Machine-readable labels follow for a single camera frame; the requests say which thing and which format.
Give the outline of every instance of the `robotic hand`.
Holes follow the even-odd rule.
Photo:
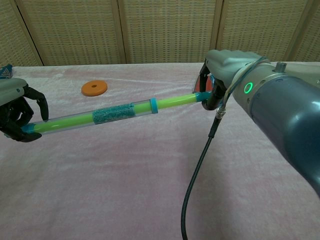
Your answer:
[[[21,130],[34,114],[25,97],[36,100],[42,119],[47,121],[48,104],[41,92],[29,87],[27,82],[20,78],[0,79],[0,131],[16,141],[27,143],[42,135]]]
[[[209,73],[215,81],[202,105],[216,109],[233,87],[236,102],[320,197],[320,68],[282,62],[274,67],[265,59],[248,70],[258,59],[253,52],[210,50],[199,73],[200,91]]]

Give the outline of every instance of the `orange disc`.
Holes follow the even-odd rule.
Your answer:
[[[93,97],[103,94],[108,89],[108,84],[102,80],[93,80],[84,84],[81,92],[85,96]]]

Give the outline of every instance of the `table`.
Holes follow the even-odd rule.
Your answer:
[[[191,93],[202,63],[14,67],[50,118]],[[108,91],[81,94],[91,80]],[[37,104],[32,121],[39,121]],[[215,112],[200,103],[20,143],[0,135],[0,239],[180,240]],[[233,98],[191,193],[194,240],[318,240],[320,201]]]

